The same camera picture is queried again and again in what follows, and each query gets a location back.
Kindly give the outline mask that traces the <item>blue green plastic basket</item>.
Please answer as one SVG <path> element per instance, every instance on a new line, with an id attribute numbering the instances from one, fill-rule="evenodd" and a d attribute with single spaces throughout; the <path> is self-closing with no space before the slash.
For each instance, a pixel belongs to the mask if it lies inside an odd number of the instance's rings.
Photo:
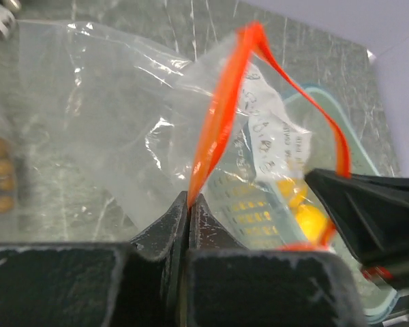
<path id="1" fill-rule="evenodd" d="M 302 170 L 331 169 L 335 145 L 323 114 L 341 127 L 351 151 L 352 171 L 376 175 L 338 101 L 316 85 L 281 97 L 270 87 L 250 86 L 243 103 L 258 110 L 228 146 L 207 183 L 215 216 L 252 249 L 309 241 L 295 218 L 302 204 L 324 207 L 301 178 Z"/>

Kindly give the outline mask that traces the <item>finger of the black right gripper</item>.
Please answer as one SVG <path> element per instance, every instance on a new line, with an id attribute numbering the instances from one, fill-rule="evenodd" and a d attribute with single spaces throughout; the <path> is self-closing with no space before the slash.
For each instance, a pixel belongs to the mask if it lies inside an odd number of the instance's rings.
<path id="1" fill-rule="evenodd" d="M 305 181 L 359 263 L 409 253 L 409 178 L 314 169 Z"/>

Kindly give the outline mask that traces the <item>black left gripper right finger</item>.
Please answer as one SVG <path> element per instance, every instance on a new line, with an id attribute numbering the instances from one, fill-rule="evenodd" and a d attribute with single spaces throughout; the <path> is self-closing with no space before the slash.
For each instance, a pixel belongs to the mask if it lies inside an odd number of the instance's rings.
<path id="1" fill-rule="evenodd" d="M 249 250 L 227 235 L 203 196 L 192 209 L 187 326 L 366 326 L 344 261 L 328 251 Z"/>

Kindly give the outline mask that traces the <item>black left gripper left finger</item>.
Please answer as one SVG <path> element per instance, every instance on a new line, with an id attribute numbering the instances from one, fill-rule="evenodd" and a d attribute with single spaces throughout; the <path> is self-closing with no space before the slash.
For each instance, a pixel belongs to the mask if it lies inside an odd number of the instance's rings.
<path id="1" fill-rule="evenodd" d="M 0 243 L 0 326 L 175 326 L 186 197 L 126 242 Z"/>

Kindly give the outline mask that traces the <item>clear zip bag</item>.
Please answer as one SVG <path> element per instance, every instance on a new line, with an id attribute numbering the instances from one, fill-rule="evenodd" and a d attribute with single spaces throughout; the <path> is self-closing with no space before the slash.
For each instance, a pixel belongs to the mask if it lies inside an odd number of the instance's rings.
<path id="1" fill-rule="evenodd" d="M 202 122 L 235 37 L 191 62 L 92 22 L 23 21 L 19 31 L 20 77 L 48 134 L 145 229 L 188 188 Z M 249 87 L 270 87 L 281 97 L 295 91 L 281 92 L 279 81 L 252 59 L 228 146 L 258 114 L 243 103 Z"/>
<path id="2" fill-rule="evenodd" d="M 28 197 L 12 124 L 0 109 L 0 242 L 17 237 Z"/>

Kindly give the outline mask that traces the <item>clear zip top bag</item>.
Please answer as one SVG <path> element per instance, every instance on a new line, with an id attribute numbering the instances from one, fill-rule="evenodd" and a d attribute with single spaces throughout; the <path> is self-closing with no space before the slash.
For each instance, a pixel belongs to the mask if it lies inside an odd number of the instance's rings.
<path id="1" fill-rule="evenodd" d="M 12 124 L 0 109 L 0 242 L 17 237 L 28 197 Z"/>

